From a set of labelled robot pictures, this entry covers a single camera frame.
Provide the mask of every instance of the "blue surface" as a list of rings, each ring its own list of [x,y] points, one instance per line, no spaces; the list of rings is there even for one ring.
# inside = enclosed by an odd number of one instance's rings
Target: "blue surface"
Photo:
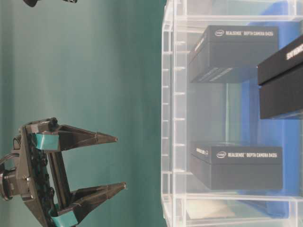
[[[287,15],[286,1],[274,3],[263,15]],[[279,48],[283,48],[300,35],[298,22],[258,22],[257,26],[277,26],[279,28]],[[301,125],[299,120],[261,120],[259,115],[259,93],[257,79],[242,85],[242,132],[243,142],[263,146],[283,148],[283,188],[279,191],[249,192],[249,194],[268,196],[298,196]],[[258,210],[273,218],[289,216],[288,202],[247,201]]]

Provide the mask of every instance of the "intel realsense camera box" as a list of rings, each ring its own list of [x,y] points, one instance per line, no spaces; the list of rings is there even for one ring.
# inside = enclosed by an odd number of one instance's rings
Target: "intel realsense camera box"
[[[208,26],[188,55],[192,83],[241,83],[278,50],[273,26]]]
[[[303,118],[303,36],[258,65],[261,119]]]
[[[282,148],[191,144],[190,171],[211,190],[279,190]]]

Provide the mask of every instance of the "clear plastic bin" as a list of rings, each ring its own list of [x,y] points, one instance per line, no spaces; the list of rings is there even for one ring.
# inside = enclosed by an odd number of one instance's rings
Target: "clear plastic bin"
[[[256,68],[302,34],[302,20],[302,0],[167,1],[161,200],[169,227],[303,226],[302,121],[260,119]],[[233,148],[255,160],[221,161]]]

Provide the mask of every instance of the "green background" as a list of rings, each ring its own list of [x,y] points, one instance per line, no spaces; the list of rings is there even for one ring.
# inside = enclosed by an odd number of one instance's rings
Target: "green background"
[[[80,226],[165,226],[160,205],[160,46],[165,0],[0,1],[0,155],[20,125],[59,123],[119,138],[64,153],[72,190],[128,190]],[[0,226],[38,227],[20,197]]]

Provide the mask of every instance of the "cable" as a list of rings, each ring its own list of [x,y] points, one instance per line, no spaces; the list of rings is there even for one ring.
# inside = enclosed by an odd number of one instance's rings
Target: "cable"
[[[11,158],[19,157],[19,156],[20,156],[20,154],[18,154],[18,153],[8,154],[8,155],[4,156],[2,159],[0,159],[0,165],[2,165],[3,163],[5,163],[7,160],[9,160]]]

